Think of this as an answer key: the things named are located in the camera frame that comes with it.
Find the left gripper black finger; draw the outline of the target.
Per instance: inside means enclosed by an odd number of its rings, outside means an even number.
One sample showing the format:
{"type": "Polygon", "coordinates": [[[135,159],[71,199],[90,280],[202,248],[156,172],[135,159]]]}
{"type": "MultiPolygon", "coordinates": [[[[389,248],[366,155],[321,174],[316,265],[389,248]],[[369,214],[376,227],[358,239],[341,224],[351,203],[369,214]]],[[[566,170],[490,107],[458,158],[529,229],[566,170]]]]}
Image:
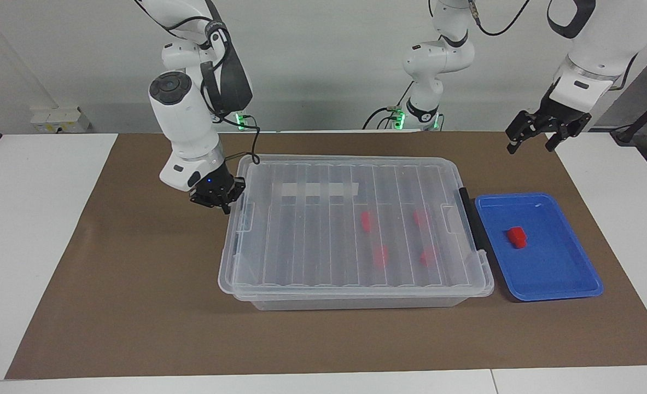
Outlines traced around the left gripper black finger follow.
{"type": "Polygon", "coordinates": [[[539,131],[535,128],[535,115],[527,111],[520,111],[513,121],[506,127],[506,136],[509,144],[506,150],[513,155],[520,145],[526,140],[535,137],[539,131]]]}
{"type": "Polygon", "coordinates": [[[555,123],[549,126],[548,131],[553,131],[553,135],[549,137],[544,145],[548,152],[554,152],[561,142],[571,137],[570,127],[566,123],[555,123]]]}

